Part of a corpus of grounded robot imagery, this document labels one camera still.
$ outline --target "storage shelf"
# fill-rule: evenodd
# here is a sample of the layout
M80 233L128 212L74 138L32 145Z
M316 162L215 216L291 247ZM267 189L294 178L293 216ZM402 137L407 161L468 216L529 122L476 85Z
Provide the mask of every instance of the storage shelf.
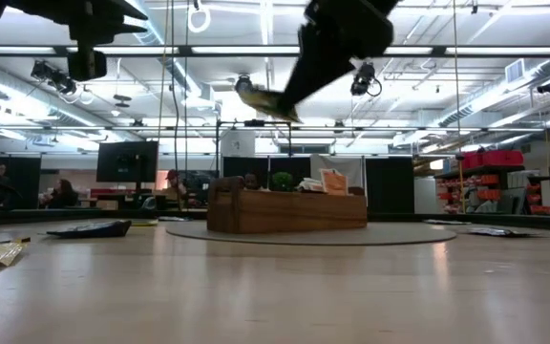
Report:
M517 172L524 170L523 166L480 166L470 169L465 169L462 171L463 178L474 176L474 175L483 175L483 174L493 174L493 173L502 173L502 172ZM455 179L459 178L459 171L443 173L441 175L434 176L436 179Z

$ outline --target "green plant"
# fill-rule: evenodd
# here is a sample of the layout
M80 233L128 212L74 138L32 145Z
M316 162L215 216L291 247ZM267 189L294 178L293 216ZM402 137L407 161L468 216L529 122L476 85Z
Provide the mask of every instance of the green plant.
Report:
M271 178L273 181L273 191L292 191L294 185L292 185L292 175L287 172L277 172L273 174Z

